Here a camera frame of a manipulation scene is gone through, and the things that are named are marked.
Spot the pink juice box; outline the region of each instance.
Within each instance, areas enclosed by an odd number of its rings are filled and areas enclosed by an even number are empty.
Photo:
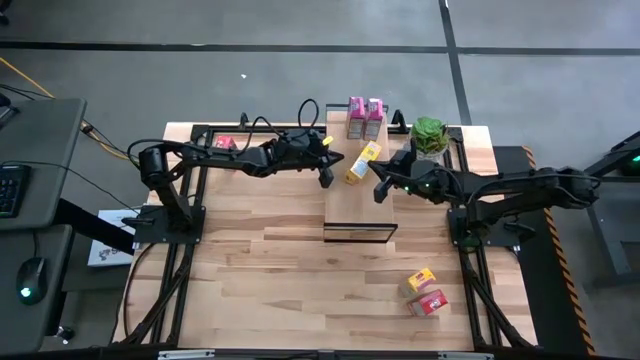
[[[350,97],[347,109],[347,139],[362,138],[365,118],[364,99],[358,96]]]
[[[382,100],[369,99],[367,103],[367,120],[364,125],[364,139],[375,141],[378,139],[378,133],[380,132],[380,126],[384,121],[384,109],[382,106]]]

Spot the yellow juice box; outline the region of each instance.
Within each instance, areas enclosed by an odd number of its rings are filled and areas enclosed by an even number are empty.
[[[375,141],[369,141],[367,146],[362,149],[360,156],[358,156],[358,160],[356,160],[356,162],[353,163],[353,166],[351,166],[351,169],[347,171],[345,181],[348,184],[354,185],[362,180],[369,169],[367,162],[377,159],[380,154],[380,150],[382,150],[380,145]]]
[[[436,277],[431,270],[424,268],[419,272],[409,276],[407,281],[400,284],[400,291],[406,297],[412,297],[436,281]]]

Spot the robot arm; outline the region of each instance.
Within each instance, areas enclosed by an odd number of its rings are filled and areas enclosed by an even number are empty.
[[[483,176],[416,160],[414,149],[399,150],[389,161],[371,161],[369,167],[381,180],[374,189],[376,202],[384,201],[393,186],[435,204],[464,205],[469,230],[551,206],[584,209],[598,199],[599,180],[569,167]],[[487,195],[512,196],[495,202],[478,200]]]
[[[344,159],[344,155],[329,150],[329,140],[315,130],[299,128],[243,150],[163,141],[139,153],[140,177],[149,190],[157,192],[166,207],[169,228],[180,231],[191,225],[191,213],[187,199],[178,195],[173,181],[184,175],[187,169],[233,169],[260,178],[283,170],[318,169],[320,185],[327,188],[333,181],[330,166]],[[172,169],[169,169],[168,153],[182,159]]]

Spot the keyboard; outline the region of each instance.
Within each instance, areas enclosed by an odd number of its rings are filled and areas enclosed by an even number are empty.
[[[18,216],[30,172],[31,167],[26,165],[0,168],[0,219]]]

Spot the wooden table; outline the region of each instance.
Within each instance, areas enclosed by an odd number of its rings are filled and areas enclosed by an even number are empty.
[[[187,141],[192,125],[169,123],[164,138]],[[488,128],[467,126],[462,131],[471,171],[495,173]],[[240,147],[246,141],[246,136],[234,138]],[[252,144],[270,138],[254,135]],[[395,151],[405,136],[389,140]],[[325,190],[317,172],[280,172],[256,179],[240,172],[208,171],[205,235],[196,247],[180,347],[473,348],[460,263],[445,221],[448,205],[390,190],[399,224],[390,242],[324,243]],[[155,194],[149,200],[157,202]],[[132,327],[158,295],[166,251],[167,246],[156,246],[138,269],[129,298]],[[486,252],[496,302],[524,338],[535,343],[516,258],[505,249]],[[441,289],[450,304],[427,318],[416,318],[409,314],[398,284],[424,267],[433,271],[433,288]],[[168,309],[165,334],[173,302]],[[479,306],[479,313],[489,339],[484,306]],[[114,340],[123,338],[121,323]]]

